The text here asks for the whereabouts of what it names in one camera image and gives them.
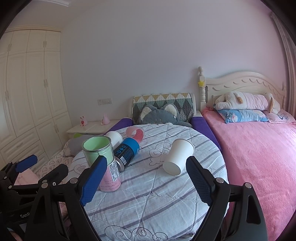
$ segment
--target argyle pattern cushion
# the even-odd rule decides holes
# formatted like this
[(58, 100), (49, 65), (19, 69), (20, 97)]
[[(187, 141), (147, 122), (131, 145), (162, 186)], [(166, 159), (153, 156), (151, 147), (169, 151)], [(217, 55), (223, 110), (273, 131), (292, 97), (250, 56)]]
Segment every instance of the argyle pattern cushion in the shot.
[(141, 111), (148, 104), (158, 109), (165, 104), (174, 104), (180, 113), (180, 121), (189, 122), (193, 116), (193, 103), (190, 93), (142, 95), (135, 96), (133, 99), (133, 121), (135, 124), (139, 124)]

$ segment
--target pink tape roll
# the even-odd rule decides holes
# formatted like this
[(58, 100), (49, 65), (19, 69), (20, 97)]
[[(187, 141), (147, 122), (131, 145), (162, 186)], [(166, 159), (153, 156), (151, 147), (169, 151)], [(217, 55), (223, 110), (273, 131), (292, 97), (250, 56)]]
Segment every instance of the pink tape roll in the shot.
[(126, 136), (131, 137), (140, 143), (144, 139), (145, 131), (141, 127), (130, 126), (126, 129)]

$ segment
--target ceiling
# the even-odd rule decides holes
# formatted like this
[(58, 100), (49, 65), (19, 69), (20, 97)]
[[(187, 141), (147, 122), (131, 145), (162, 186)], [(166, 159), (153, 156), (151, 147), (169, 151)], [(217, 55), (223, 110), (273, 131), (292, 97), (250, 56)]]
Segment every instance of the ceiling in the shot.
[(63, 29), (83, 12), (107, 0), (33, 0), (9, 27), (45, 25)]

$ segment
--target bedpost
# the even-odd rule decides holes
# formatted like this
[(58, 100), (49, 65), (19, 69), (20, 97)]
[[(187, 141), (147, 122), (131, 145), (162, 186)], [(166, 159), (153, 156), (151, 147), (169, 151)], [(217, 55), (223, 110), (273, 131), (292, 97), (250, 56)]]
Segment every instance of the bedpost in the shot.
[(206, 107), (206, 101), (205, 101), (205, 77), (203, 75), (203, 69), (202, 67), (198, 67), (198, 71), (199, 71), (199, 80), (198, 80), (198, 85), (200, 87), (200, 112), (202, 112), (205, 107)]
[(284, 91), (284, 97), (283, 97), (283, 104), (282, 104), (282, 109), (286, 110), (286, 99), (287, 99), (287, 87), (286, 84), (283, 83), (283, 91)]

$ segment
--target striped quilted tablecloth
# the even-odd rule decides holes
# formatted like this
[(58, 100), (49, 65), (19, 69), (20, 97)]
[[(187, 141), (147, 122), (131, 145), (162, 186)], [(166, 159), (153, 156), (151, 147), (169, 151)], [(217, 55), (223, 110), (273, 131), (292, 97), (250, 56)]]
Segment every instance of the striped quilted tablecloth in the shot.
[[(162, 164), (173, 141), (183, 138), (195, 146), (194, 156), (214, 177), (227, 180), (217, 146), (196, 130), (174, 125), (140, 125), (145, 139), (126, 170), (121, 186), (111, 193), (98, 190), (85, 206), (87, 215), (103, 241), (183, 240), (189, 241), (205, 217), (208, 206), (197, 194), (184, 169), (179, 176), (167, 174)], [(125, 130), (118, 132), (125, 138)], [(69, 165), (68, 181), (87, 168), (80, 152)]]

